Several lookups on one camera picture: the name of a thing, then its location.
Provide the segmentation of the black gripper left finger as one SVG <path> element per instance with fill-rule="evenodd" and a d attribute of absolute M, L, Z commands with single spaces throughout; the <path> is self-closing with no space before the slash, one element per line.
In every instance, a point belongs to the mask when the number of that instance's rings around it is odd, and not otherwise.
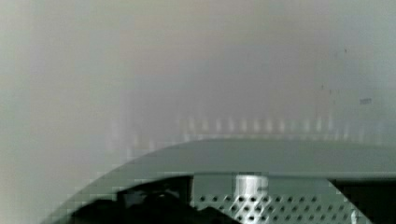
<path fill-rule="evenodd" d="M 71 224 L 241 224 L 216 208 L 191 206 L 192 183 L 192 176 L 179 176 L 120 190 L 115 200 L 81 206 Z"/>

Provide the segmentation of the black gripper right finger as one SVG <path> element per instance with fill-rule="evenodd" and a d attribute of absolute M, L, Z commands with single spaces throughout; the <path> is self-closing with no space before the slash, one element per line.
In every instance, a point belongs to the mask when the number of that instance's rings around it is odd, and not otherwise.
<path fill-rule="evenodd" d="M 396 180 L 331 179 L 330 182 L 373 224 L 396 224 Z"/>

